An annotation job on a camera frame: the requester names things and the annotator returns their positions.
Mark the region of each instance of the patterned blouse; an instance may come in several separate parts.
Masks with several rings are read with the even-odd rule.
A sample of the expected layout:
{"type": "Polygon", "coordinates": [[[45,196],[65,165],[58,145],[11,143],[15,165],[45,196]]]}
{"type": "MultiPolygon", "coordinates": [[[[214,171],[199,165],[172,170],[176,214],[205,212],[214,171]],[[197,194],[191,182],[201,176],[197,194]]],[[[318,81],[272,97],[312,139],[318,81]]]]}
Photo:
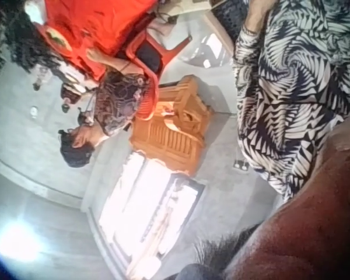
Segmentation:
{"type": "Polygon", "coordinates": [[[243,28],[236,41],[238,143],[288,200],[329,131],[350,115],[350,7],[280,0],[260,38],[243,28]]]}
{"type": "Polygon", "coordinates": [[[107,136],[115,135],[133,119],[147,84],[144,75],[123,75],[115,70],[106,73],[96,89],[94,119],[107,136]]]}

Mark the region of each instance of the window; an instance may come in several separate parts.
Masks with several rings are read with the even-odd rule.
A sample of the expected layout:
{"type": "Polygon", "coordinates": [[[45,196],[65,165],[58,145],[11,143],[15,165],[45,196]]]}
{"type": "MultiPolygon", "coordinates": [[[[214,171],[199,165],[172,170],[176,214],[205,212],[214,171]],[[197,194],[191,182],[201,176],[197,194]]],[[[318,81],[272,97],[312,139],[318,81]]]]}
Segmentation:
{"type": "Polygon", "coordinates": [[[107,240],[129,262],[166,217],[166,226],[161,224],[163,233],[157,248],[161,259],[175,244],[203,188],[155,160],[132,153],[106,201],[100,226],[107,240]]]}

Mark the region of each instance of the red plastic chair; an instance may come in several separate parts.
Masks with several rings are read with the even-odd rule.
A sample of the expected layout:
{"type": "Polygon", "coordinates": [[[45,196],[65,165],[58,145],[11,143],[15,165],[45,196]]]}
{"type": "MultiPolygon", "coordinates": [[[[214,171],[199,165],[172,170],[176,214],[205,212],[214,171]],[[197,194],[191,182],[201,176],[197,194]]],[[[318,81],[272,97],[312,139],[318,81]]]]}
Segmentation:
{"type": "Polygon", "coordinates": [[[165,70],[167,64],[177,56],[192,40],[191,36],[188,36],[179,45],[177,45],[172,50],[165,49],[160,45],[147,31],[144,29],[139,32],[136,37],[127,45],[126,56],[137,66],[144,70],[145,75],[149,78],[149,88],[146,95],[144,96],[135,117],[142,120],[150,120],[156,110],[156,105],[159,96],[159,79],[165,70]],[[149,43],[158,53],[160,57],[160,65],[157,73],[154,73],[149,69],[136,55],[139,47],[143,43],[149,43]]]}

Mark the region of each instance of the wall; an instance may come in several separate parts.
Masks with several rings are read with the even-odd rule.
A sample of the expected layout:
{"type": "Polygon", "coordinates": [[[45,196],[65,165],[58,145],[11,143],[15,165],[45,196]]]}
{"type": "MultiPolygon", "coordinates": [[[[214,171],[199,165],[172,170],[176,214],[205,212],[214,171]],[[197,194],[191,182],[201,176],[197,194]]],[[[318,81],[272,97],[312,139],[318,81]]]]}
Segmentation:
{"type": "Polygon", "coordinates": [[[77,108],[61,111],[61,81],[38,92],[33,77],[7,62],[0,75],[0,173],[47,199],[79,208],[92,163],[72,169],[62,159],[58,130],[77,126],[77,108]],[[38,108],[32,119],[31,106],[38,108]]]}
{"type": "Polygon", "coordinates": [[[276,192],[255,172],[235,170],[236,119],[216,114],[208,130],[208,150],[196,180],[206,189],[172,251],[164,258],[154,280],[179,272],[194,259],[199,239],[218,238],[265,219],[276,192]]]}
{"type": "Polygon", "coordinates": [[[22,279],[112,279],[86,214],[47,201],[0,175],[0,232],[14,221],[30,225],[44,246],[30,264],[4,259],[22,279]]]}

